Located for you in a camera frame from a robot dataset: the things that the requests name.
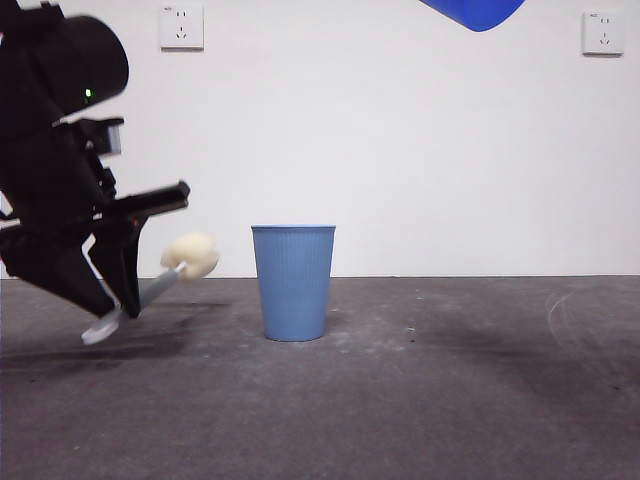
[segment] power outlet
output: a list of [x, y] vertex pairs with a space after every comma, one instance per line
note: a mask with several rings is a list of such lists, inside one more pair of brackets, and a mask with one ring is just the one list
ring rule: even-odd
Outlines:
[[624, 26], [618, 14], [584, 12], [582, 15], [582, 53], [585, 55], [622, 55]]
[[204, 49], [204, 7], [165, 5], [160, 10], [160, 47], [163, 50]]

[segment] gray concrete floor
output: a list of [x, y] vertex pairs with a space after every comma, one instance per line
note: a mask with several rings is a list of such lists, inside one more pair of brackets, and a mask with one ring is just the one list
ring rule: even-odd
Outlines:
[[262, 336], [255, 280], [180, 285], [103, 344], [2, 283], [3, 480], [640, 478], [640, 279], [334, 279]]

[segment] black robot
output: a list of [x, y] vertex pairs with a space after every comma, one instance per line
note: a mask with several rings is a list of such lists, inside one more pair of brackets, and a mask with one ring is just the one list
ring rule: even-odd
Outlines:
[[122, 118], [62, 118], [121, 93], [129, 65], [116, 35], [56, 5], [23, 10], [0, 0], [0, 255], [7, 272], [101, 317], [115, 308], [89, 258], [130, 316], [140, 313], [140, 231], [187, 206], [184, 182], [117, 198], [100, 156], [119, 153]]

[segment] white plastic tip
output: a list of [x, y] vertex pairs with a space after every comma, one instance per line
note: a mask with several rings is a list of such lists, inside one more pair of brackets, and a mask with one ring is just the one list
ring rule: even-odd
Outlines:
[[82, 334], [82, 342], [85, 345], [93, 345], [109, 338], [120, 326], [118, 317], [107, 315], [91, 324], [91, 328]]

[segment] trash can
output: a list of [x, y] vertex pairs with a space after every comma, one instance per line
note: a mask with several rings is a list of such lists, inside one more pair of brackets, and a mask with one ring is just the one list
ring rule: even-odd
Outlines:
[[302, 342], [321, 337], [335, 225], [253, 225], [264, 334]]

